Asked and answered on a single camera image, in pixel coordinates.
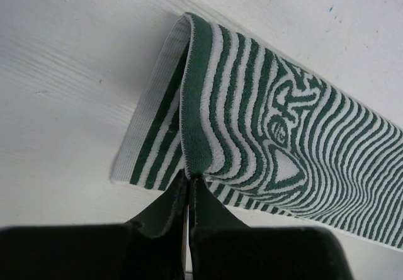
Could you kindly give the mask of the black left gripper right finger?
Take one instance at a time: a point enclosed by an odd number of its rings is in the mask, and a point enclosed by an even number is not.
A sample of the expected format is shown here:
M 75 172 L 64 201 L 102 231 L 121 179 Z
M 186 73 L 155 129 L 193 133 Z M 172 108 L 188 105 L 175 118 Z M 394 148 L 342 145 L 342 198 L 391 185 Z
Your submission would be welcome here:
M 194 279 L 348 279 L 337 238 L 321 227 L 249 227 L 190 180 L 189 245 Z

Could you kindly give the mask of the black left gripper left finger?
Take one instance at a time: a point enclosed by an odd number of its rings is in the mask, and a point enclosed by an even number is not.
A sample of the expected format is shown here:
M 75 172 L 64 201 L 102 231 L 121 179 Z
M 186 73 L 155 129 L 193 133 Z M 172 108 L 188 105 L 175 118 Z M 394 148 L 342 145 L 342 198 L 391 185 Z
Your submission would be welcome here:
M 1 229 L 1 279 L 184 279 L 188 180 L 124 223 Z

